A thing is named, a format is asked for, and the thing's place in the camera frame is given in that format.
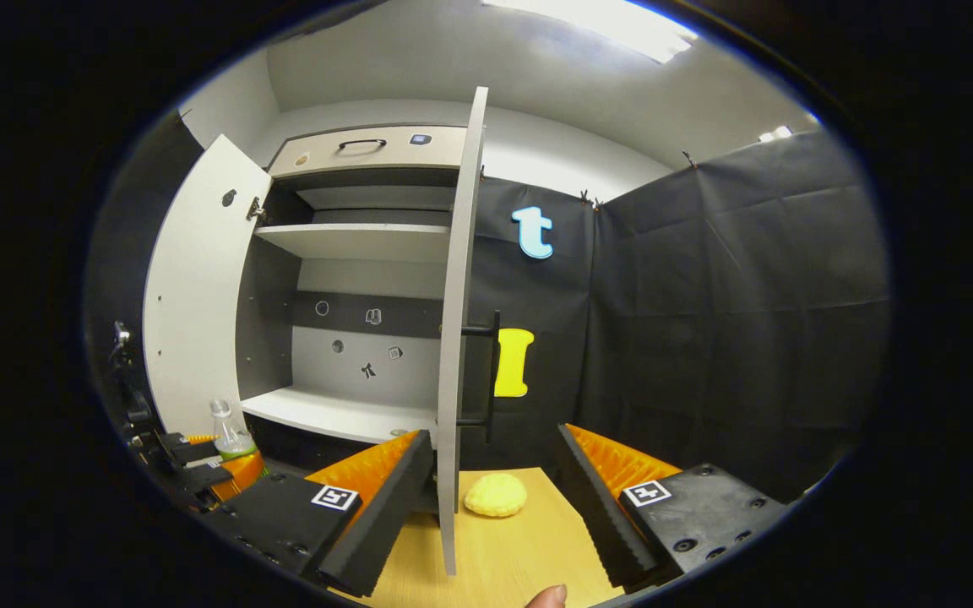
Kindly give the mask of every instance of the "ceiling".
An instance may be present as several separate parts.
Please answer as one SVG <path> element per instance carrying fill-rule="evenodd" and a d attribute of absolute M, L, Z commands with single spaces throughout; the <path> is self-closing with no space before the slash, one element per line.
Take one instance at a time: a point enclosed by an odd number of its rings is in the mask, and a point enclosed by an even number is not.
<path fill-rule="evenodd" d="M 347 100 L 471 101 L 571 124 L 669 166 L 715 158 L 786 124 L 816 127 L 740 58 L 706 39 L 657 64 L 594 32 L 479 0 L 388 0 L 271 46 L 281 111 Z"/>

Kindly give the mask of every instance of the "finger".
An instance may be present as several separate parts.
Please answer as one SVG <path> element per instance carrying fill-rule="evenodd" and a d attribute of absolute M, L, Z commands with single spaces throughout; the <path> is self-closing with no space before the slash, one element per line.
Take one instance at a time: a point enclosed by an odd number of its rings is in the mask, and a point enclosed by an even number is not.
<path fill-rule="evenodd" d="M 567 595 L 568 589 L 565 589 L 565 585 L 548 586 L 533 597 L 525 608 L 565 608 Z"/>

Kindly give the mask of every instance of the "wooden table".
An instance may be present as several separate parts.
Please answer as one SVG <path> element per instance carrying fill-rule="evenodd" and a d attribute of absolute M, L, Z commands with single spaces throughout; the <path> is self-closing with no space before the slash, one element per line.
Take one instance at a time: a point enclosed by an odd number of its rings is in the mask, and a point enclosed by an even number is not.
<path fill-rule="evenodd" d="M 489 473 L 497 472 L 460 472 L 455 577 L 445 576 L 435 516 L 416 513 L 401 529 L 373 595 L 351 599 L 378 608 L 521 608 L 548 586 L 566 584 L 567 608 L 585 608 L 621 595 L 607 581 L 584 520 L 542 469 L 505 470 L 528 488 L 520 513 L 492 518 L 468 511 L 464 493 Z"/>

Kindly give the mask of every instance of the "white cabinet door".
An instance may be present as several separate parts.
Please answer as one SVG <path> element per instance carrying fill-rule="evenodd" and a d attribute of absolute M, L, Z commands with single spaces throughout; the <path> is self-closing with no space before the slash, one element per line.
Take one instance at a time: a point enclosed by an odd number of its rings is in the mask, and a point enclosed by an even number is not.
<path fill-rule="evenodd" d="M 468 287 L 471 274 L 471 245 L 475 237 L 476 204 L 479 198 L 479 168 L 483 155 L 483 115 L 487 112 L 487 88 L 476 88 L 471 102 L 468 133 L 460 157 L 456 180 L 453 224 L 448 233 L 448 262 L 445 266 L 445 297 L 441 312 L 441 365 L 438 376 L 438 519 L 445 572 L 456 574 L 456 508 L 459 476 L 459 415 L 462 386 L 462 330 L 468 320 Z"/>
<path fill-rule="evenodd" d="M 209 435 L 209 401 L 239 400 L 236 307 L 247 246 L 271 177 L 220 135 L 178 188 L 149 261 L 142 343 L 168 432 Z"/>

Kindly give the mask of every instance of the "drawer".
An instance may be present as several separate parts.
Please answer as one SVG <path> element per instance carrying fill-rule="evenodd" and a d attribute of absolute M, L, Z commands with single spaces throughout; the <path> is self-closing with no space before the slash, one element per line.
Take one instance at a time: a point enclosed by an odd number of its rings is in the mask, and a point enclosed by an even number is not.
<path fill-rule="evenodd" d="M 285 142 L 269 167 L 275 180 L 355 169 L 440 169 L 456 172 L 465 127 L 351 128 Z"/>

